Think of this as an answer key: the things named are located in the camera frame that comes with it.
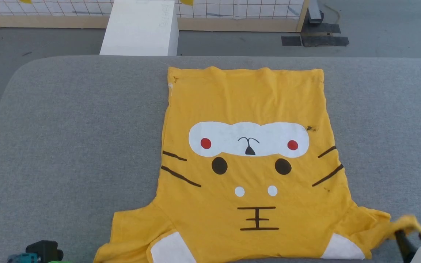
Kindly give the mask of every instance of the white block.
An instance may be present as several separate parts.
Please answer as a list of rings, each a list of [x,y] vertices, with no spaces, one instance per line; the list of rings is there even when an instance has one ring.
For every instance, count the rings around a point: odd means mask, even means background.
[[[174,0],[115,0],[100,55],[177,55],[174,8]]]

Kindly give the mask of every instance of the gray table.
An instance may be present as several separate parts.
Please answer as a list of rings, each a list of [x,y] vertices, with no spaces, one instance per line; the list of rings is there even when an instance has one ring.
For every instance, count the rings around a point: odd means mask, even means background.
[[[41,239],[58,241],[66,260],[91,262],[113,213],[152,200],[170,65],[323,68],[353,199],[421,221],[421,60],[56,57],[19,69],[0,103],[0,262]],[[401,262],[395,242],[373,262]]]

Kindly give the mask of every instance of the wooden board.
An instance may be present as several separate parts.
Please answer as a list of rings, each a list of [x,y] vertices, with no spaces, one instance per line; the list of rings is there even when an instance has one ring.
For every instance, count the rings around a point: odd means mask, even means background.
[[[206,19],[178,18],[179,30],[299,32],[306,13],[305,0],[300,20],[293,19]],[[6,16],[0,15],[0,27],[8,28],[107,28],[107,16]]]

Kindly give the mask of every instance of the red circle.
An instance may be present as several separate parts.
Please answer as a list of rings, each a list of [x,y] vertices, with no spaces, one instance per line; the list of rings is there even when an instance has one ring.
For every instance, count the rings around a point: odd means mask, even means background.
[[[211,147],[211,145],[212,145],[212,143],[211,143],[211,141],[209,139],[203,138],[201,140],[201,146],[202,146],[202,148],[209,149]]]
[[[294,140],[290,140],[289,143],[287,143],[287,147],[290,150],[295,151],[295,150],[298,149],[298,143],[296,141],[294,141]]]

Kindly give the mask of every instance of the yellow t-shirt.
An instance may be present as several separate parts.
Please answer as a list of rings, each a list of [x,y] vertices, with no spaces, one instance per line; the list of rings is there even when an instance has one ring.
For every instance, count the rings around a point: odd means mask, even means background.
[[[156,198],[115,213],[94,262],[363,259],[399,229],[421,232],[351,199],[323,81],[320,69],[169,68]]]

